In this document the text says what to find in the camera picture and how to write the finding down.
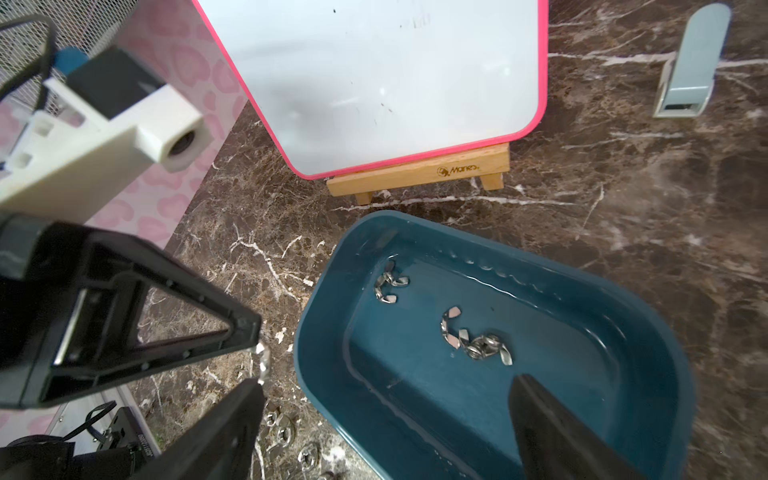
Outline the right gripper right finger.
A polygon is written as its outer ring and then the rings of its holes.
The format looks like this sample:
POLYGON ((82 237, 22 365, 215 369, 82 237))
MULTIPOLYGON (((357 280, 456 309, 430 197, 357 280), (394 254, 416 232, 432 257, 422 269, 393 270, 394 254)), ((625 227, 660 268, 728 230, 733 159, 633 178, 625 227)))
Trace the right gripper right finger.
POLYGON ((535 377, 515 377, 508 405, 527 479, 644 477, 535 377))

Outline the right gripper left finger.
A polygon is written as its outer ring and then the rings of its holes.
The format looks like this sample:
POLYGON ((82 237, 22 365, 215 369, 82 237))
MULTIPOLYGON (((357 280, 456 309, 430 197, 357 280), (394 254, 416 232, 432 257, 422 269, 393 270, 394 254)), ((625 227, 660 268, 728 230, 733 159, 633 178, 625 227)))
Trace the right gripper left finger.
POLYGON ((244 380, 134 479, 246 479, 266 400, 256 379, 244 380))

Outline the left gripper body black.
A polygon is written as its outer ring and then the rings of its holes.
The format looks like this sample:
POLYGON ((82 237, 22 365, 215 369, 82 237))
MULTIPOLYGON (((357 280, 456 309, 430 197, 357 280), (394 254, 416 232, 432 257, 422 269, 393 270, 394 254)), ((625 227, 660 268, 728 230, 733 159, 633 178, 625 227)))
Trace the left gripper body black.
POLYGON ((90 229, 1 214, 1 406, 46 408, 90 394, 54 364, 78 300, 76 271, 90 229))

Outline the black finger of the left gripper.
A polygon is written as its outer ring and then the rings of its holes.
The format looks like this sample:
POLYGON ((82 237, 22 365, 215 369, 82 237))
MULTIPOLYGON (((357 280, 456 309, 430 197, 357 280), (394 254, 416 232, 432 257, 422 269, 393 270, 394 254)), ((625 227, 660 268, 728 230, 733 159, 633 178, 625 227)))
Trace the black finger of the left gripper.
POLYGON ((255 346, 262 319, 137 237, 90 229, 54 364, 90 394, 255 346))

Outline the steel wing nut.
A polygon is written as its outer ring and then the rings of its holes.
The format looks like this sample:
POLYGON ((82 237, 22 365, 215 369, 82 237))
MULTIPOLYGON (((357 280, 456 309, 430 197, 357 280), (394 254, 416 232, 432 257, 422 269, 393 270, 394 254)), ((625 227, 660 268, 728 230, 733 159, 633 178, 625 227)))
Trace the steel wing nut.
POLYGON ((271 351, 270 348, 263 342, 259 342, 253 353, 254 357, 258 359, 258 383, 264 386, 269 380, 270 368, 271 368, 271 351))

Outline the teal plastic storage box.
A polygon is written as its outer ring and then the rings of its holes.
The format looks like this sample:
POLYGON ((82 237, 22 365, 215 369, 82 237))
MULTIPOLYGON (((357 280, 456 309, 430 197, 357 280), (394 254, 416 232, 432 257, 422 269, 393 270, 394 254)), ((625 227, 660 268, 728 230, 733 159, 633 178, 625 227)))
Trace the teal plastic storage box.
POLYGON ((397 211, 342 237, 294 340, 299 384, 385 479, 520 479, 508 397, 535 377, 648 479, 677 479, 695 414, 693 375, 666 322, 613 282, 397 211), (376 300, 393 257, 404 288, 376 300), (441 315, 492 333, 514 365, 470 359, 441 315))

